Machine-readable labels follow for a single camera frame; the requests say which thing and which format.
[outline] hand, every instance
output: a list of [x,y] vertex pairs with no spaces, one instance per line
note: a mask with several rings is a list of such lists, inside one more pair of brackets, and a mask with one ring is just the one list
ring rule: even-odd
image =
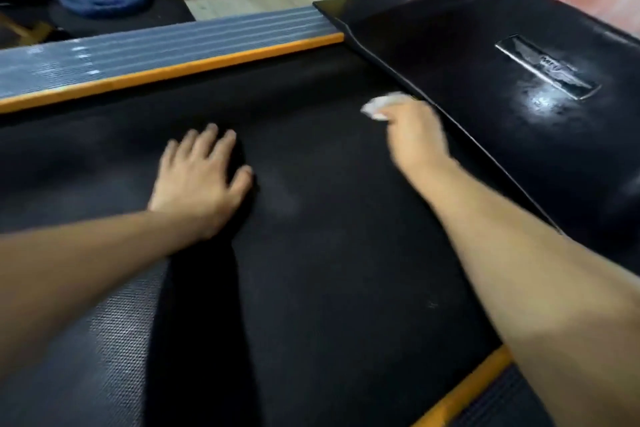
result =
[[228,130],[211,150],[217,135],[218,127],[209,124],[200,134],[193,129],[188,131],[180,144],[169,140],[148,204],[150,211],[202,220],[203,239],[211,238],[225,226],[253,182],[251,167],[244,165],[227,185],[227,166],[236,132]]
[[420,170],[453,162],[447,138],[436,112],[423,101],[403,98],[380,113],[388,118],[387,140],[391,157],[412,181]]

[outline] white cloth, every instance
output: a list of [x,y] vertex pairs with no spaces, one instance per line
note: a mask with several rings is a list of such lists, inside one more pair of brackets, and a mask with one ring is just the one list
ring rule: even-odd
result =
[[407,98],[412,97],[406,93],[402,93],[401,91],[394,91],[387,93],[386,95],[370,99],[368,103],[362,106],[360,111],[373,120],[387,121],[388,118],[379,113],[380,109],[387,107],[388,105],[394,105],[395,103],[398,103],[399,100]]

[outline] treadmill belt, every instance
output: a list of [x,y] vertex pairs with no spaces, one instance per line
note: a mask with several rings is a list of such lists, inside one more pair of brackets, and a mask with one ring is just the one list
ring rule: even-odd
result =
[[[142,209],[167,139],[209,121],[236,129],[257,185],[207,253],[172,258],[153,334],[162,264],[5,383],[0,426],[153,424],[168,404],[197,424],[417,420],[500,342],[385,125],[360,114],[395,90],[330,46],[2,117],[3,232]],[[445,130],[462,165],[527,205]]]

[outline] orange edge strip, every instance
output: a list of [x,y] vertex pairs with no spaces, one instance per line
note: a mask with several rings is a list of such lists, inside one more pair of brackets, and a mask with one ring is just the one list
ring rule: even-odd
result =
[[108,91],[129,88],[132,86],[144,85],[161,80],[178,78],[180,76],[193,75],[210,69],[217,69],[225,66],[233,66],[249,61],[281,56],[284,54],[304,51],[308,49],[327,46],[343,42],[344,34],[336,33],[330,35],[322,35],[319,37],[311,37],[300,41],[287,42],[286,44],[277,44],[266,48],[254,49],[250,51],[242,51],[239,53],[226,54],[208,59],[200,59],[187,63],[176,64],[174,66],[159,67],[149,69],[148,71],[140,71],[140,73],[132,73],[130,75],[114,76],[98,81],[78,83],[51,90],[37,91],[10,98],[0,99],[0,113],[17,112],[25,108],[42,107],[75,98],[83,98]]
[[420,420],[412,427],[443,427],[447,425],[479,397],[512,361],[511,352],[503,344],[425,415],[421,416]]

